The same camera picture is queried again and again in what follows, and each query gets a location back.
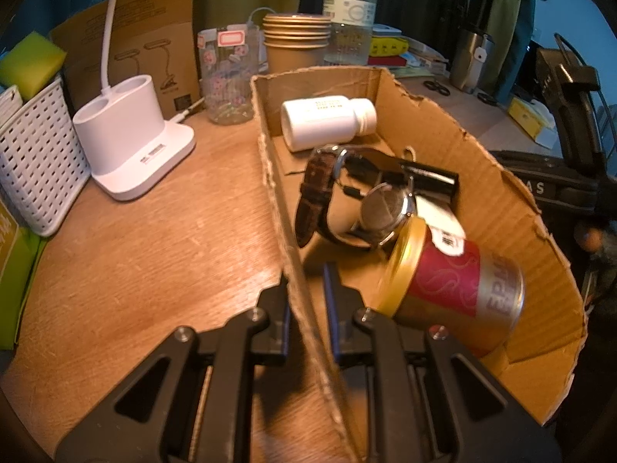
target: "plastic water bottle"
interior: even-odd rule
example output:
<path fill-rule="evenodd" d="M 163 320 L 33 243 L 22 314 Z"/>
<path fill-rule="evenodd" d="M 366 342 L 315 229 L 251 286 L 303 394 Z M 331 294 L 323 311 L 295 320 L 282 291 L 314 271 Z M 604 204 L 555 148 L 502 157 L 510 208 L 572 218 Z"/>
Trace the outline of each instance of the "plastic water bottle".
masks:
<path fill-rule="evenodd" d="M 326 64 L 366 65 L 376 4 L 377 0 L 323 0 L 323 15 L 332 18 Z"/>

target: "green sponge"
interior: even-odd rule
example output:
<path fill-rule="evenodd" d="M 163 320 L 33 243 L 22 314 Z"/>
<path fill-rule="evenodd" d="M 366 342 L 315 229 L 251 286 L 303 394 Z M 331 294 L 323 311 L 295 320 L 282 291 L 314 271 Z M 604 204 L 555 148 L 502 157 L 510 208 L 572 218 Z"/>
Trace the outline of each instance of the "green sponge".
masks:
<path fill-rule="evenodd" d="M 67 53 L 36 31 L 0 59 L 0 83 L 17 85 L 23 100 L 38 94 L 60 70 Z"/>

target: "tin can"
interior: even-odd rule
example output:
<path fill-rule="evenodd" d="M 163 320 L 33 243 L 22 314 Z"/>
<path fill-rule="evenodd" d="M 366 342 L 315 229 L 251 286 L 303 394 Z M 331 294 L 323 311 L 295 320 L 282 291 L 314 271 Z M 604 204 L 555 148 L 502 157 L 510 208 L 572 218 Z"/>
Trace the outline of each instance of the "tin can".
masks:
<path fill-rule="evenodd" d="M 508 338 L 523 301 L 516 263 L 412 217 L 367 306 L 403 325 L 445 325 L 482 356 Z"/>

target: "green bag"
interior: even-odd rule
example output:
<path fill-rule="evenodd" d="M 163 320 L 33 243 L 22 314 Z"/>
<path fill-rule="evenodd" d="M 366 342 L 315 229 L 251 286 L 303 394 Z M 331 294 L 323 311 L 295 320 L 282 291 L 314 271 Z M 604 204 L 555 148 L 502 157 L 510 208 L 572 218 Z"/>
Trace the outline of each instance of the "green bag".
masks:
<path fill-rule="evenodd" d="M 0 200 L 0 349 L 17 342 L 26 297 L 45 242 L 22 228 Z"/>

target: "wooden table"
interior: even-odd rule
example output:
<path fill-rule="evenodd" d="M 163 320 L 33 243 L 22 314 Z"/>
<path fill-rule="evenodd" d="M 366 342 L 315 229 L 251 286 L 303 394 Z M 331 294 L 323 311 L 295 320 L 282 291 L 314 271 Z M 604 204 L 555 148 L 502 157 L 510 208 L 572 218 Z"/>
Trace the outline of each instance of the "wooden table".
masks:
<path fill-rule="evenodd" d="M 423 80 L 403 82 L 489 149 L 545 152 L 501 109 L 454 88 L 443 97 Z M 214 126 L 201 113 L 188 124 L 197 138 L 189 158 L 131 203 L 90 181 L 43 254 L 19 349 L 0 381 L 50 454 L 176 326 L 221 326 L 278 282 L 256 123 Z M 255 388 L 253 461 L 348 461 L 297 328 L 288 364 Z"/>

